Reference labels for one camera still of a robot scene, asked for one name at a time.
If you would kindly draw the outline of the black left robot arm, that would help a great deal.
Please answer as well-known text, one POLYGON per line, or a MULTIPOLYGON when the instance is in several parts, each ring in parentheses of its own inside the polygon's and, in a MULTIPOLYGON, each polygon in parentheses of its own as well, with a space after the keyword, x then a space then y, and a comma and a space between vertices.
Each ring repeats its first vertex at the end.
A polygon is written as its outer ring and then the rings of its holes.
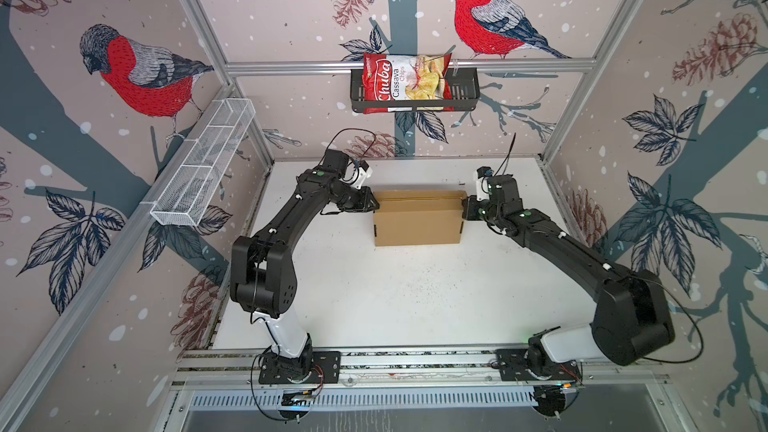
POLYGON ((371 167, 339 150, 296 177, 293 192, 277 214, 253 236, 232 246, 230 299, 253 319, 265 321, 272 353, 299 360, 311 353, 310 335, 291 311, 298 279, 293 252, 303 233, 329 204, 341 213, 368 213, 379 203, 364 182, 371 167))

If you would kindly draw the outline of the red cassava chips bag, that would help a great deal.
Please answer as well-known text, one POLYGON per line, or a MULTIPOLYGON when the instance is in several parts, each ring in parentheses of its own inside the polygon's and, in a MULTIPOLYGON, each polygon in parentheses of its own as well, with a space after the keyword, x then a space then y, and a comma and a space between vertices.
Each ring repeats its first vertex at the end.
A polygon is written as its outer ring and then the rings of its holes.
POLYGON ((446 82, 451 54, 363 56, 365 102, 452 99, 446 82))

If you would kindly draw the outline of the aluminium front rail frame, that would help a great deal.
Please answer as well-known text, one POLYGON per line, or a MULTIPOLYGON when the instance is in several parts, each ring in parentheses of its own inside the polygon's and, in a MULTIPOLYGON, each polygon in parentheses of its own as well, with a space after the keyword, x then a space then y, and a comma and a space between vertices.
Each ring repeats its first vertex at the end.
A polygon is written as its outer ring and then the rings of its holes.
POLYGON ((669 402, 650 370, 571 362, 537 380, 522 352, 512 349, 347 348, 320 358, 324 373, 299 382, 269 376, 253 351, 190 352, 170 381, 173 403, 179 414, 253 410, 291 417, 459 407, 531 407, 560 416, 590 400, 600 412, 613 410, 633 393, 653 412, 669 402))

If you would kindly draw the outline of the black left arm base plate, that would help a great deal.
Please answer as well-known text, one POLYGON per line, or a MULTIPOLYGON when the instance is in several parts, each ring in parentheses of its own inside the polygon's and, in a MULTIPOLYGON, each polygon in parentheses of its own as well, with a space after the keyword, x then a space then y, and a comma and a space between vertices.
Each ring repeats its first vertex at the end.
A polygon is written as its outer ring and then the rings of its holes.
POLYGON ((297 358, 267 350, 255 362, 260 385, 336 384, 341 368, 339 351, 314 351, 297 358))

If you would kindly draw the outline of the white mesh wall shelf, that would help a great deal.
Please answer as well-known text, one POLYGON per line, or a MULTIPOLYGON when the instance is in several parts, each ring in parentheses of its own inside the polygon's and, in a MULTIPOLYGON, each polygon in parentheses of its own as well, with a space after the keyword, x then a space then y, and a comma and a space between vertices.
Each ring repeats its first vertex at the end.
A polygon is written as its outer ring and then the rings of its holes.
POLYGON ((150 211, 163 226, 200 225, 255 115, 245 98, 226 98, 213 106, 203 131, 150 211))

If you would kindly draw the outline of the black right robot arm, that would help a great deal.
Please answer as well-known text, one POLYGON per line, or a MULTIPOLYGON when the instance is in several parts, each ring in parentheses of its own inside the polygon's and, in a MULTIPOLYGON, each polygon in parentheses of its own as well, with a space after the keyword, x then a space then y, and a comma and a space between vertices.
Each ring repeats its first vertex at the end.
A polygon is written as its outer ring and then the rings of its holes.
POLYGON ((463 218, 482 221, 492 232, 547 259, 596 304, 589 324, 555 327, 529 339, 531 372, 597 358, 627 366, 675 340, 665 291, 653 274, 606 260, 548 215, 526 208, 513 176, 495 175, 484 166, 477 169, 475 183, 476 193, 462 202, 463 218))

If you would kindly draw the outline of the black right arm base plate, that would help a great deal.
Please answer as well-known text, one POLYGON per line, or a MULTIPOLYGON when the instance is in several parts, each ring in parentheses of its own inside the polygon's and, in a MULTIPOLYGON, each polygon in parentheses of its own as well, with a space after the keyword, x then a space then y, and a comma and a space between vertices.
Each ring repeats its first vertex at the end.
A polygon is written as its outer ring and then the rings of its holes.
POLYGON ((490 365, 500 373, 504 382, 582 380, 576 362, 555 363, 537 348, 498 349, 490 365))

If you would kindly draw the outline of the brown cardboard paper box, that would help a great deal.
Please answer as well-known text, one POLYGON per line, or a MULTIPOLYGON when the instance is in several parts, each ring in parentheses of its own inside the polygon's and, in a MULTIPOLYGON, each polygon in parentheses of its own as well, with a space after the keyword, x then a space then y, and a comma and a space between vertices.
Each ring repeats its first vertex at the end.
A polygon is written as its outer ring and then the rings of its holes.
POLYGON ((463 231, 464 191, 383 190, 374 197, 377 247, 459 244, 463 231))

